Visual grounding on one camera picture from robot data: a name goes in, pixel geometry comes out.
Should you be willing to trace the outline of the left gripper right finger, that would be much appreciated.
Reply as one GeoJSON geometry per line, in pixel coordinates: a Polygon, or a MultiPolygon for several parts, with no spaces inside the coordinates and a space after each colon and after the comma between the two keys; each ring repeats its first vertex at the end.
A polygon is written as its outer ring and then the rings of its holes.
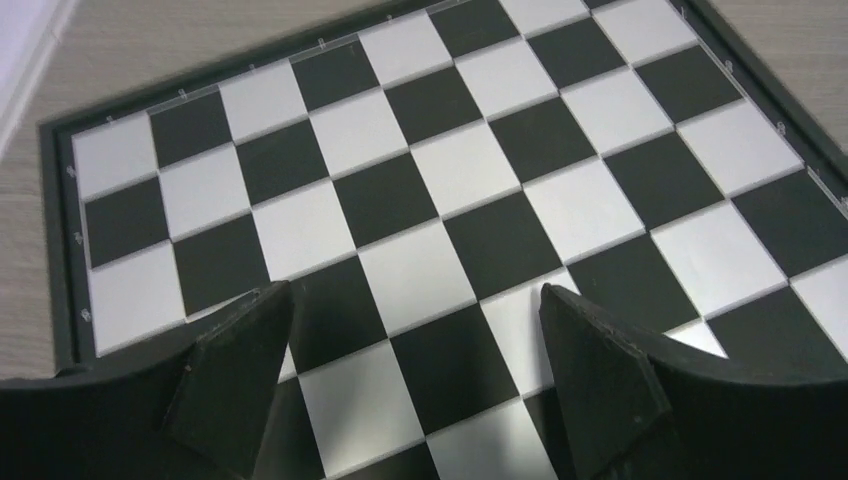
{"type": "Polygon", "coordinates": [[[843,479],[847,374],[749,366],[545,284],[539,317],[581,479],[843,479]]]}

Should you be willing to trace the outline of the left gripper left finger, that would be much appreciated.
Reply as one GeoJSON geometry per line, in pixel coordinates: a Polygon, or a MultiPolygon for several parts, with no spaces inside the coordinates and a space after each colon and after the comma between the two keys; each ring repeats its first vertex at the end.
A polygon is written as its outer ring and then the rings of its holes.
{"type": "Polygon", "coordinates": [[[1,383],[5,479],[248,479],[294,319],[276,281],[194,322],[1,383]]]}

